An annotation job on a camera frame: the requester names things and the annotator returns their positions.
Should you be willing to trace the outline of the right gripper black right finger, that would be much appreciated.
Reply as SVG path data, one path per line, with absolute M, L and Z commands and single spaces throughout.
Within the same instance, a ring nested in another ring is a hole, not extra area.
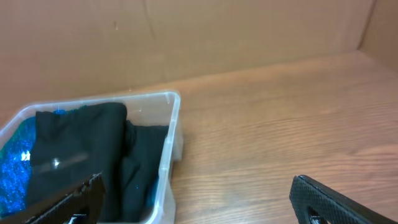
M 391 224 L 392 220 L 307 175 L 293 178 L 289 195 L 299 224 Z

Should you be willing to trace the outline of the large black garment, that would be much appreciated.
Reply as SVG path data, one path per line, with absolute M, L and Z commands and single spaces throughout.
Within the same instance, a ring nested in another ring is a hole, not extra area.
M 122 103 L 84 106 L 66 114 L 36 113 L 26 205 L 100 173 L 106 195 L 99 220 L 116 221 L 121 214 L 118 175 L 126 116 Z

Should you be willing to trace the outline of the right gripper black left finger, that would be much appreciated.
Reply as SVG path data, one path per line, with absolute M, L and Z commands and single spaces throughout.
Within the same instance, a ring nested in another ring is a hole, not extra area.
M 97 223 L 104 201 L 101 174 L 93 174 L 52 197 L 1 219 L 1 224 Z

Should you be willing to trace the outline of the long black garment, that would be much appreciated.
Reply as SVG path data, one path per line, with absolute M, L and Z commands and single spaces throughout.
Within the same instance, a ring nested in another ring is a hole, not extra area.
M 168 126 L 125 124 L 124 152 L 119 168 L 121 222 L 138 222 L 147 193 L 158 176 Z

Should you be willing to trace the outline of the blue sequin fabric bundle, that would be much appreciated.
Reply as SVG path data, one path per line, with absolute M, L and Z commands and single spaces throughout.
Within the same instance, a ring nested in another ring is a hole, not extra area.
M 25 195 L 27 193 L 29 179 L 35 175 L 31 171 L 30 154 L 35 156 L 40 151 L 33 150 L 36 140 L 36 120 L 43 125 L 55 121 L 59 116 L 66 116 L 62 121 L 77 121 L 84 123 L 95 114 L 92 106 L 65 111 L 56 110 L 52 113 L 36 111 L 31 117 L 23 120 L 14 134 L 1 149 L 1 217 L 12 215 L 25 209 Z

